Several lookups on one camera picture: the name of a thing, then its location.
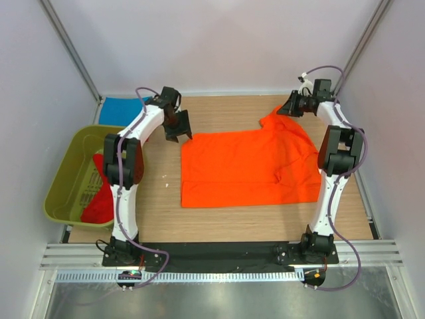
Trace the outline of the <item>orange t shirt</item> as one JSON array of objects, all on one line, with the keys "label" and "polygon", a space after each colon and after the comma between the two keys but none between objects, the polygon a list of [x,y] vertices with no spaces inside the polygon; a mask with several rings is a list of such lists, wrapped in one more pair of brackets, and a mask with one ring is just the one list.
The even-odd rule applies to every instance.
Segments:
[{"label": "orange t shirt", "polygon": [[198,133],[182,145],[182,207],[317,201],[318,150],[306,131],[276,110],[259,124],[256,130]]}]

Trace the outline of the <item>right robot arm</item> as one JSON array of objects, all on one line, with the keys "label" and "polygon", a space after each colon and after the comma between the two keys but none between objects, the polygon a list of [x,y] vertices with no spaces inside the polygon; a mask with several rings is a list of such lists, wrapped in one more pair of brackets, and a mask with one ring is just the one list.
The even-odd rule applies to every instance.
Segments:
[{"label": "right robot arm", "polygon": [[306,75],[298,80],[301,86],[292,90],[277,114],[299,118],[309,112],[327,125],[317,158],[321,187],[315,217],[307,225],[297,248],[302,261],[320,263],[335,254],[337,210],[351,174],[362,164],[365,134],[343,114],[331,90],[331,80],[316,79],[311,82]]}]

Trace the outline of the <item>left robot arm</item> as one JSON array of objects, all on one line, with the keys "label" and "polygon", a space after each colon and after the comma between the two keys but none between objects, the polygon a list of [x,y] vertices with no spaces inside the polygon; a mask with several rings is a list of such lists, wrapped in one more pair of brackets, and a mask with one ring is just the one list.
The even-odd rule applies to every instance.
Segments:
[{"label": "left robot arm", "polygon": [[112,192],[114,227],[105,246],[104,266],[132,266],[145,249],[139,244],[136,195],[144,174],[142,146],[163,127],[165,139],[177,143],[180,136],[192,138],[189,113],[181,109],[181,93],[165,86],[160,93],[145,87],[135,89],[141,112],[117,134],[104,139],[103,172]]}]

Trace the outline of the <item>blue folded t shirt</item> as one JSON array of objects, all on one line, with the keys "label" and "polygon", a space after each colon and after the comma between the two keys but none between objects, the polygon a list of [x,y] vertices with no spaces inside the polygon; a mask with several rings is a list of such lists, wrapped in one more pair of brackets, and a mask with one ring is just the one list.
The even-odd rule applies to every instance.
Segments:
[{"label": "blue folded t shirt", "polygon": [[104,100],[98,123],[126,127],[139,115],[142,104],[138,98],[110,98]]}]

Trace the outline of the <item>red t shirt in basket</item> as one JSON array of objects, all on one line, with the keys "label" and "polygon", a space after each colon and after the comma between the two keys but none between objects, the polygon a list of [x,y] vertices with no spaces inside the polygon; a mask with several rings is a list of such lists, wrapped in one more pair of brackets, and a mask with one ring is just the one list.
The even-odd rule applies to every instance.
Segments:
[{"label": "red t shirt in basket", "polygon": [[94,154],[92,156],[92,161],[100,174],[102,185],[88,206],[83,210],[80,218],[83,223],[104,224],[114,221],[114,202],[110,184],[103,173],[103,159],[102,154]]}]

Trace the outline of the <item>olive green plastic basket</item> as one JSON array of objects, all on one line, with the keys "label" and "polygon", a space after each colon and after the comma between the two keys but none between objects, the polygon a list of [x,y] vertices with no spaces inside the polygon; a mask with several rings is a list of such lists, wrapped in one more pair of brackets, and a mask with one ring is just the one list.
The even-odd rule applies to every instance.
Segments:
[{"label": "olive green plastic basket", "polygon": [[56,223],[93,229],[110,229],[114,219],[88,223],[81,216],[103,184],[102,168],[93,156],[102,154],[104,138],[117,134],[121,126],[91,125],[78,130],[71,139],[44,201],[44,214]]}]

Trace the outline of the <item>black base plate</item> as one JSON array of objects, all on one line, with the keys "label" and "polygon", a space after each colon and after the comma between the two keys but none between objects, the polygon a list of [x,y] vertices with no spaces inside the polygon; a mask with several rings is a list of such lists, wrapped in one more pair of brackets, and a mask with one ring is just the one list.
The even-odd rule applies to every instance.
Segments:
[{"label": "black base plate", "polygon": [[134,250],[130,256],[106,249],[103,266],[138,266],[140,262],[148,272],[157,272],[165,262],[159,251],[169,253],[164,272],[177,273],[263,273],[290,271],[293,265],[329,265],[339,263],[336,247],[328,255],[308,255],[301,243],[275,242],[209,242],[209,243],[145,243],[154,252]]}]

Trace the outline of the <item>right aluminium corner post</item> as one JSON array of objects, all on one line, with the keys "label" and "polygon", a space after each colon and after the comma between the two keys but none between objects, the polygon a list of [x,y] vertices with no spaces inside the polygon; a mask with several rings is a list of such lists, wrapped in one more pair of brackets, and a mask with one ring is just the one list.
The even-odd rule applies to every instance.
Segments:
[{"label": "right aluminium corner post", "polygon": [[340,79],[336,84],[336,95],[339,96],[341,94],[349,75],[352,73],[355,65],[357,64],[361,55],[367,48],[373,35],[376,33],[381,21],[384,19],[385,15],[387,14],[393,3],[393,0],[378,1],[376,8],[374,9],[371,17],[369,18],[363,32],[361,33],[359,40],[357,41],[357,44],[355,45],[355,48],[353,49],[347,63],[343,68],[343,75],[341,75]]}]

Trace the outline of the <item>aluminium corner post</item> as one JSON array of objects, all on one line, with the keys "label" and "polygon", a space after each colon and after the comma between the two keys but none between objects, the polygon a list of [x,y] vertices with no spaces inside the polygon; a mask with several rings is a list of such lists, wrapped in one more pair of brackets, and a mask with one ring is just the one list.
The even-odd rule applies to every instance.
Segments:
[{"label": "aluminium corner post", "polygon": [[84,84],[87,86],[87,89],[90,91],[92,97],[97,104],[101,102],[102,96],[99,93],[94,81],[92,80],[87,68],[85,67],[78,51],[76,50],[72,39],[70,38],[68,32],[66,31],[58,13],[52,5],[52,2],[49,0],[40,0],[39,4],[41,5],[43,11],[46,13],[48,20],[50,21],[54,31],[58,35],[61,43],[65,47],[71,61],[75,65],[78,73],[80,74]]},{"label": "aluminium corner post", "polygon": [[339,96],[341,94],[349,75],[352,73],[355,65],[357,64],[361,55],[367,48],[373,35],[376,33],[381,21],[384,19],[385,15],[387,14],[393,3],[393,0],[378,1],[376,8],[374,9],[371,17],[369,18],[363,32],[361,33],[359,40],[357,41],[357,44],[355,45],[355,48],[353,49],[347,63],[343,68],[343,75],[341,75],[340,79],[336,84],[336,95]]}]

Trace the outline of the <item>aluminium frame rail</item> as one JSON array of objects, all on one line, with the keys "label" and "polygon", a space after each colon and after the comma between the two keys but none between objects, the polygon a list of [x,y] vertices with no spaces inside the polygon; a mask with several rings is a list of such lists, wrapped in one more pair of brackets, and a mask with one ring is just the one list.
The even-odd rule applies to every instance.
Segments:
[{"label": "aluminium frame rail", "polygon": [[[403,261],[393,240],[354,240],[363,266],[402,266]],[[352,248],[344,241],[336,241],[336,250],[341,266],[357,264]],[[49,244],[45,249],[39,268],[85,269],[99,268],[103,253],[94,244]]]}]

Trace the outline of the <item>left aluminium corner post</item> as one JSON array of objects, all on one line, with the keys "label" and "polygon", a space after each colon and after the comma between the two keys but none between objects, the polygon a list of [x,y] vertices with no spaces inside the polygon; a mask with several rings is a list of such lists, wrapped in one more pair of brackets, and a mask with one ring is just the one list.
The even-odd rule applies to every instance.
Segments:
[{"label": "left aluminium corner post", "polygon": [[43,11],[46,13],[48,20],[50,21],[54,31],[58,35],[61,43],[65,47],[71,61],[75,65],[78,73],[80,74],[84,84],[87,86],[87,89],[90,91],[92,97],[97,104],[101,102],[102,96],[99,93],[94,81],[92,80],[87,68],[85,67],[78,51],[76,50],[72,39],[70,38],[68,32],[66,31],[58,13],[52,5],[52,2],[49,0],[40,0],[39,4],[41,5]]}]

